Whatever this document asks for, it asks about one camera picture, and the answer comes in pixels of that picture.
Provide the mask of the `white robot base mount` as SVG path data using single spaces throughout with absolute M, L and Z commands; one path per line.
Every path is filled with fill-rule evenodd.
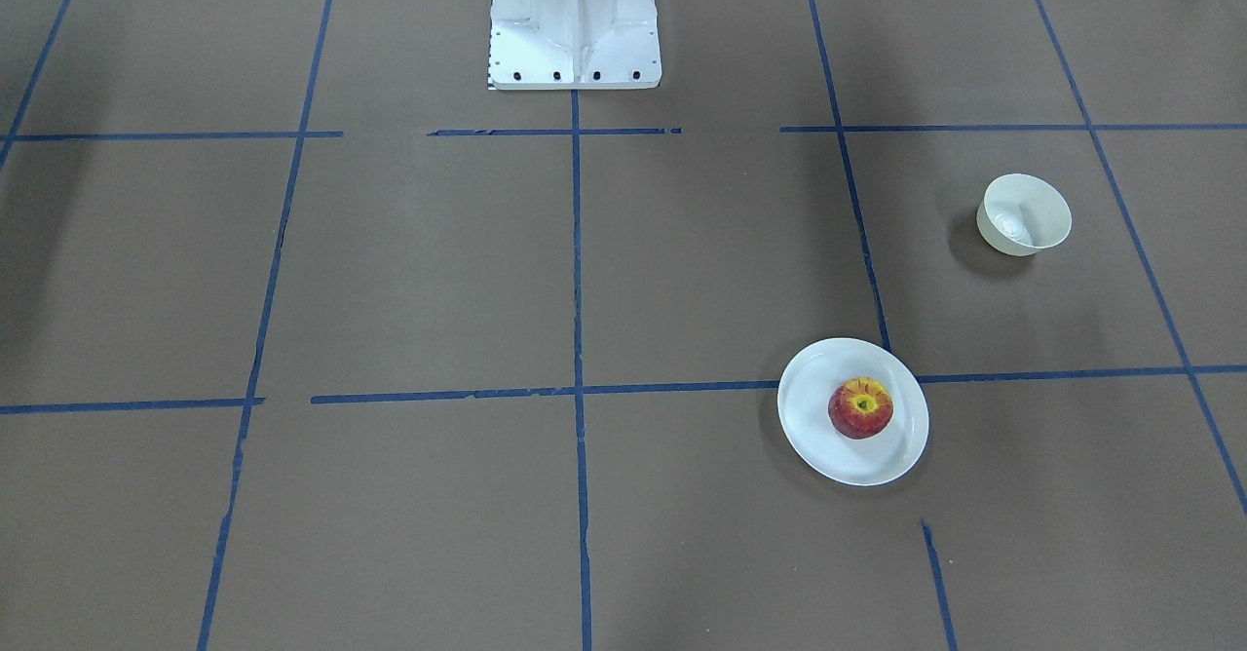
M 488 87 L 655 89 L 658 0 L 491 0 Z

